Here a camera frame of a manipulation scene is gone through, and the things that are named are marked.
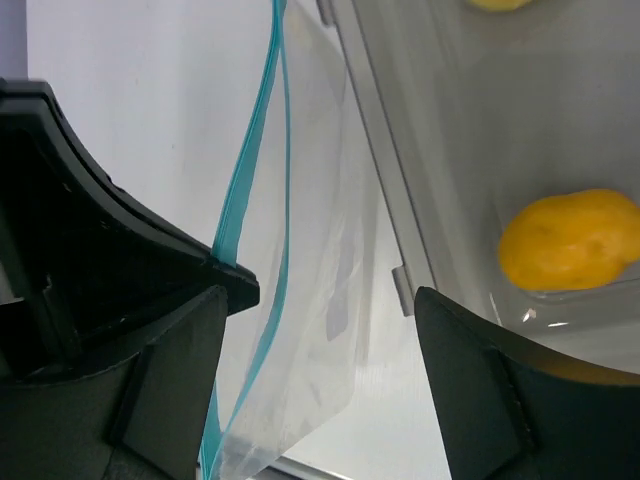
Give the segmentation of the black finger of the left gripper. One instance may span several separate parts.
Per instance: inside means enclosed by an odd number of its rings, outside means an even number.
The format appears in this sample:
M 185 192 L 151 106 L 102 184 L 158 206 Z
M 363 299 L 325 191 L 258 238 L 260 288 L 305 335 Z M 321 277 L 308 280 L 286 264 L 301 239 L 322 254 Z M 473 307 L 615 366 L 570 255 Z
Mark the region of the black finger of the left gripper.
M 220 287 L 230 313 L 256 276 L 116 186 L 41 81 L 1 83 L 1 357 L 23 379 L 73 368 L 109 341 Z

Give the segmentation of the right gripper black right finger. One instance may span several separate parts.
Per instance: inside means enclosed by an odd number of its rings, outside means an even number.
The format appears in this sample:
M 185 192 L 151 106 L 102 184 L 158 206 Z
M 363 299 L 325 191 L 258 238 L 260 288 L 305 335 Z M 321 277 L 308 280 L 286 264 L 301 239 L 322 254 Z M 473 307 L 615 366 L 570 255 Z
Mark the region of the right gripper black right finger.
M 414 313 L 452 478 L 638 478 L 638 375 L 549 349 L 430 287 Z

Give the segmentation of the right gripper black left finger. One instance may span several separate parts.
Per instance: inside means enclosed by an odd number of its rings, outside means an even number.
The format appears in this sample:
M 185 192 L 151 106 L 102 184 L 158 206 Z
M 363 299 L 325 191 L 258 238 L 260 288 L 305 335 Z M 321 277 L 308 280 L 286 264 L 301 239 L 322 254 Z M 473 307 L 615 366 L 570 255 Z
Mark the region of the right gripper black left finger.
M 195 478 L 227 314 L 213 287 L 74 372 L 2 381 L 2 478 Z

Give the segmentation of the clear zip top bag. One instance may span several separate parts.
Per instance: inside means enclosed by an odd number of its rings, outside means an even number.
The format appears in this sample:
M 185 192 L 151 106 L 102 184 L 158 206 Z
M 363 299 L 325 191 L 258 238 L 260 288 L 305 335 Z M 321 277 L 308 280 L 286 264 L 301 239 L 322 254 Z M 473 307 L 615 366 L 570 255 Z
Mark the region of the clear zip top bag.
M 214 237 L 255 270 L 230 323 L 200 447 L 206 479 L 246 479 L 351 401 L 369 337 L 374 162 L 345 55 L 275 1 L 257 98 Z

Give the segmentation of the grey translucent plastic bin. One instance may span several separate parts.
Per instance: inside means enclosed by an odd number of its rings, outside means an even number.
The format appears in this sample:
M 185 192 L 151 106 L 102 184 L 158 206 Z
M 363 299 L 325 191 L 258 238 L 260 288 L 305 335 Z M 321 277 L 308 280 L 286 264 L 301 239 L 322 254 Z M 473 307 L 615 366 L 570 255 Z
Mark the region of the grey translucent plastic bin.
M 508 223 L 551 195 L 639 196 L 639 5 L 321 1 L 347 62 L 401 263 L 405 315 L 430 286 L 575 358 L 639 369 L 639 269 L 578 292 L 502 273 Z

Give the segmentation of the yellow pear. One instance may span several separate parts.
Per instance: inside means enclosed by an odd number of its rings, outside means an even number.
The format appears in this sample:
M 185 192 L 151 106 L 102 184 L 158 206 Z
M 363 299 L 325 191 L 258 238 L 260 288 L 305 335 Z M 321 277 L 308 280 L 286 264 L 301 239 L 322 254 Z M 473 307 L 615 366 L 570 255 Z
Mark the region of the yellow pear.
M 531 0 L 467 0 L 466 3 L 487 13 L 509 13 L 525 7 Z

